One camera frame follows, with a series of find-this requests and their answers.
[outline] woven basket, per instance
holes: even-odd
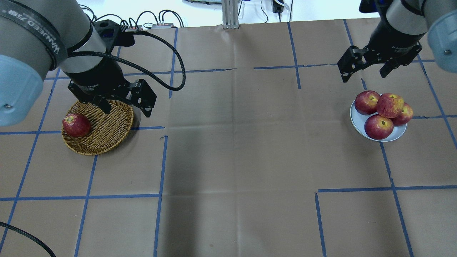
[[[84,137],[70,137],[62,126],[65,144],[80,155],[99,155],[118,146],[127,136],[133,124],[133,108],[120,101],[109,100],[110,114],[100,108],[77,101],[67,114],[80,113],[86,116],[92,129]]]

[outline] red apple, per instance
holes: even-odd
[[[356,96],[354,107],[363,115],[370,115],[376,112],[376,104],[379,94],[372,90],[366,90]]]
[[[376,111],[383,117],[395,118],[400,115],[403,105],[403,97],[392,93],[385,93],[377,101]]]
[[[84,137],[92,127],[89,119],[79,113],[70,113],[67,115],[62,120],[62,125],[67,135],[72,137]]]
[[[393,122],[389,118],[385,118],[379,114],[375,114],[365,122],[365,132],[367,135],[376,140],[382,140],[393,131]]]
[[[408,123],[413,118],[413,109],[411,106],[407,103],[404,103],[403,108],[400,112],[400,115],[398,115],[395,118],[392,118],[392,122],[394,126],[401,126],[405,125]]]

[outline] blue plastic cap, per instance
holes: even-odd
[[[428,42],[438,66],[457,73],[457,10],[443,15],[432,24]]]
[[[43,80],[29,65],[0,54],[0,126],[25,119],[43,90]]]

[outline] metal bracket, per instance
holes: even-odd
[[[238,0],[222,0],[222,21],[224,29],[239,28]]]

